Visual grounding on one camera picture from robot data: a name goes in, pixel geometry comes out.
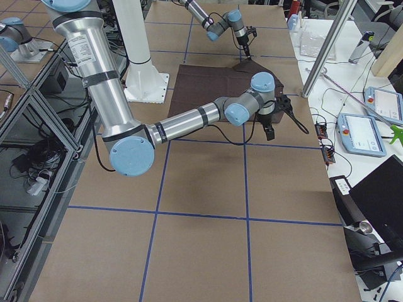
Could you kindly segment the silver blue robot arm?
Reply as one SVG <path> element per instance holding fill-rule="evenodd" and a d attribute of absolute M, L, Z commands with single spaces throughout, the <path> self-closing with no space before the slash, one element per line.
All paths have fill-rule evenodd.
<path fill-rule="evenodd" d="M 46 7 L 56 9 L 61 13 L 77 14 L 89 1 L 44 1 Z M 249 35 L 257 37 L 256 28 L 245 26 L 239 9 L 220 15 L 218 21 L 214 21 L 211 15 L 206 13 L 197 1 L 173 1 L 177 6 L 186 8 L 199 24 L 205 29 L 207 37 L 211 41 L 218 40 L 227 30 L 231 29 L 234 45 L 243 50 L 246 58 L 251 60 L 249 46 L 252 42 Z M 1 46 L 7 52 L 14 52 L 20 45 L 30 43 L 33 38 L 28 32 L 23 31 L 24 24 L 19 18 L 8 18 L 1 21 Z"/>
<path fill-rule="evenodd" d="M 228 120 L 239 126 L 250 117 L 269 115 L 275 108 L 275 80 L 268 72 L 251 79 L 236 98 L 215 101 L 152 125 L 136 120 L 129 107 L 135 99 L 163 100 L 169 76 L 153 66 L 144 15 L 138 1 L 115 1 L 115 14 L 129 62 L 121 81 L 103 29 L 96 1 L 46 1 L 54 30 L 68 42 L 83 86 L 89 91 L 104 127 L 103 141 L 112 167 L 124 176 L 139 176 L 154 163 L 159 144 Z"/>

